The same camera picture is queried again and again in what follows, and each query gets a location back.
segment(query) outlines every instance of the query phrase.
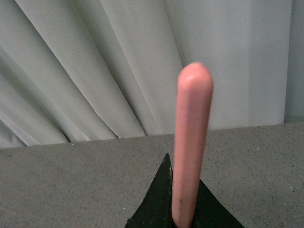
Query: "white fabric backdrop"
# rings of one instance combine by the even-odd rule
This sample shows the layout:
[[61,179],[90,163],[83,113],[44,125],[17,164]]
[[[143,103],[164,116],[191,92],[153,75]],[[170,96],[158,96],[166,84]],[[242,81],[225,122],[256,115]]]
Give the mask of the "white fabric backdrop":
[[284,120],[291,0],[0,0],[0,147],[174,132],[202,61],[210,128]]

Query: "pink sausage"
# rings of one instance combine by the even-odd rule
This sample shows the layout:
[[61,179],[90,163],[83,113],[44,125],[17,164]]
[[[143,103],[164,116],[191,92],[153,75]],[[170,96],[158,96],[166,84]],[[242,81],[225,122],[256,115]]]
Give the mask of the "pink sausage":
[[212,77],[201,63],[180,73],[176,103],[172,217],[178,228],[190,228],[213,92]]

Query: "gray countertop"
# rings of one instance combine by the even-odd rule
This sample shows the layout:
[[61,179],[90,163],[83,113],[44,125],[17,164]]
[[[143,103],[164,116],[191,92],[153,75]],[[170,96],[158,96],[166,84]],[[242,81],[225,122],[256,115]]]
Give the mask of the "gray countertop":
[[[120,228],[173,135],[0,150],[1,228]],[[210,131],[201,178],[246,228],[304,227],[304,123]]]

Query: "black holder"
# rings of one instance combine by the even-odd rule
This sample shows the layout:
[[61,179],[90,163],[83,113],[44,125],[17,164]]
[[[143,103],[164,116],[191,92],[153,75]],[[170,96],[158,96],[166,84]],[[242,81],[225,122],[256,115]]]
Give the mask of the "black holder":
[[[166,154],[142,203],[125,228],[175,228],[171,214],[172,166]],[[245,228],[200,180],[192,228]]]

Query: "white curtain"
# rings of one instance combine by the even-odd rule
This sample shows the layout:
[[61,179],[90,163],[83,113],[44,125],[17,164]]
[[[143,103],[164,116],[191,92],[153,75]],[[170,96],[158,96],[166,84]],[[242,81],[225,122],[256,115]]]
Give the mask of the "white curtain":
[[284,121],[291,0],[0,0],[0,147],[174,132],[177,76],[210,129]]

